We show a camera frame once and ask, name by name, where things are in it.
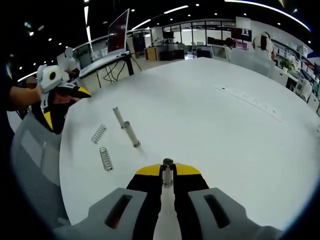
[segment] person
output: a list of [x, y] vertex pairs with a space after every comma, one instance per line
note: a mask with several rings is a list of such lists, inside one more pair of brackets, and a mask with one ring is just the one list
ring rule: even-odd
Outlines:
[[74, 51], [71, 47], [68, 47], [65, 52], [64, 71], [69, 75], [70, 80], [76, 78], [79, 75], [79, 69], [77, 68], [77, 62], [73, 57]]
[[235, 46], [235, 41], [232, 38], [228, 37], [225, 39], [223, 46], [224, 46], [224, 49], [221, 48], [217, 52], [216, 56], [222, 59], [230, 59], [231, 50]]
[[235, 41], [231, 37], [228, 37], [225, 40], [225, 44], [223, 46], [225, 48], [225, 54], [227, 56], [227, 59], [230, 59], [231, 51], [235, 46]]
[[270, 40], [270, 34], [266, 31], [253, 39], [252, 47], [255, 53], [262, 58], [273, 60], [277, 55], [275, 46]]

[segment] white table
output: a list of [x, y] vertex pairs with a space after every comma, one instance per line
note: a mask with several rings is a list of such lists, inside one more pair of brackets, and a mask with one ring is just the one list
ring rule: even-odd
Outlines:
[[132, 63], [131, 63], [131, 56], [130, 56], [130, 51], [125, 51], [123, 53], [110, 53], [107, 56], [89, 64], [88, 66], [84, 67], [83, 69], [80, 70], [79, 73], [79, 78], [85, 78], [86, 76], [95, 73], [96, 77], [98, 79], [99, 82], [99, 86], [101, 88], [101, 83], [100, 83], [100, 78], [99, 78], [99, 74], [98, 71], [106, 68], [108, 65], [111, 65], [113, 63], [116, 63], [120, 60], [124, 60], [126, 62], [127, 68], [128, 68], [128, 72], [129, 75], [133, 75], [134, 74], [134, 69], [132, 67]]
[[[221, 88], [245, 93], [277, 118]], [[141, 146], [133, 148], [113, 113], [118, 106]], [[98, 144], [91, 137], [104, 124]], [[196, 167], [246, 208], [260, 225], [285, 229], [319, 177], [320, 118], [277, 82], [243, 67], [208, 58], [155, 67], [113, 83], [73, 105], [60, 148], [60, 184], [72, 225], [135, 172], [164, 158]], [[104, 170], [106, 147], [114, 170]]]

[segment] computer monitor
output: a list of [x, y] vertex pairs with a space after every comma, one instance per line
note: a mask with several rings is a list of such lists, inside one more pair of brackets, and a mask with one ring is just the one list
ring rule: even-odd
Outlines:
[[117, 54], [126, 51], [128, 19], [129, 9], [110, 24], [108, 29], [108, 54]]
[[215, 39], [214, 37], [210, 37], [210, 36], [208, 36], [206, 39], [207, 39], [206, 42], [207, 42], [208, 45], [220, 45], [220, 46], [223, 46], [226, 43], [225, 40]]
[[247, 50], [247, 46], [248, 46], [248, 44], [246, 44], [245, 42], [237, 41], [237, 42], [235, 43], [235, 47], [236, 47], [237, 49]]
[[252, 32], [248, 29], [233, 27], [231, 28], [231, 38], [251, 42]]
[[174, 38], [174, 32], [173, 31], [163, 31], [162, 36], [164, 39], [173, 39]]

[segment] gray chair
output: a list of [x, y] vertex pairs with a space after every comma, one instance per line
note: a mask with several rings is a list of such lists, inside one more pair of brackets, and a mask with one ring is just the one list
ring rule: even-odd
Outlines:
[[276, 63], [270, 59], [259, 57], [254, 52], [234, 48], [231, 51], [230, 62], [246, 69], [272, 78]]
[[229, 55], [227, 53], [227, 49], [225, 46], [220, 46], [220, 45], [211, 45], [211, 54], [212, 58], [216, 60], [221, 60], [225, 62], [229, 62]]
[[59, 178], [61, 136], [42, 126], [29, 112], [17, 128], [11, 165], [26, 199], [52, 229], [70, 225]]

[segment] cylindrical post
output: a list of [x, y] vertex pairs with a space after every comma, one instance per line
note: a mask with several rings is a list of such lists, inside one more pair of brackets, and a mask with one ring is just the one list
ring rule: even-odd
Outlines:
[[162, 182], [165, 188], [169, 188], [173, 185], [173, 171], [170, 169], [170, 166], [174, 164], [174, 161], [171, 158], [165, 158], [163, 160], [163, 165], [166, 166], [165, 170], [162, 172]]
[[113, 108], [113, 112], [114, 112], [114, 115], [116, 117], [116, 119], [118, 120], [120, 126], [122, 129], [124, 129], [124, 123], [125, 121], [123, 120], [121, 114], [120, 114], [120, 111], [119, 111], [119, 108], [116, 106]]
[[132, 145], [136, 148], [136, 147], [139, 147], [140, 146], [140, 141], [137, 139], [136, 135], [135, 135], [135, 132], [134, 130], [132, 129], [131, 125], [130, 125], [130, 122], [128, 121], [125, 121], [124, 124], [124, 129], [126, 131], [126, 133], [128, 134], [131, 142], [132, 142]]

